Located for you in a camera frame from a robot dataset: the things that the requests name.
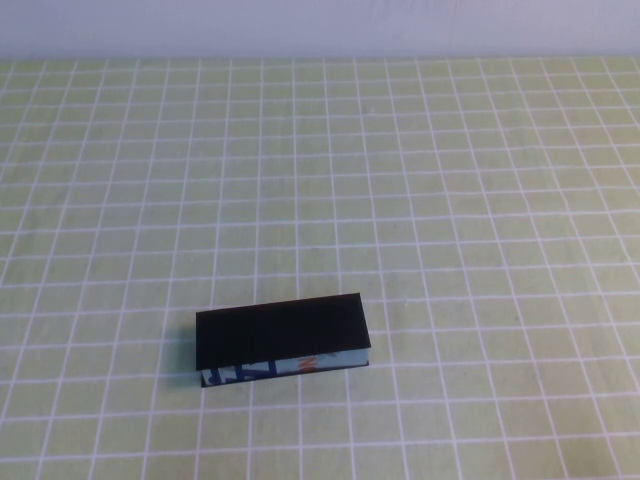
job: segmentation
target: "box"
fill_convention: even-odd
[[[196,314],[202,387],[369,364],[359,293]]]

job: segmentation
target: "white wall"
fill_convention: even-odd
[[[4,0],[0,56],[640,52],[639,0]]]

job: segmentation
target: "cutting mat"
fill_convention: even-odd
[[[640,478],[638,64],[0,63],[0,478]],[[370,367],[200,389],[347,292]]]

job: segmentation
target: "black box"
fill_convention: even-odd
[[[359,293],[196,313],[203,387],[363,367],[370,348]]]

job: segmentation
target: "box lid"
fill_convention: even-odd
[[[370,347],[359,293],[196,314],[196,370]]]

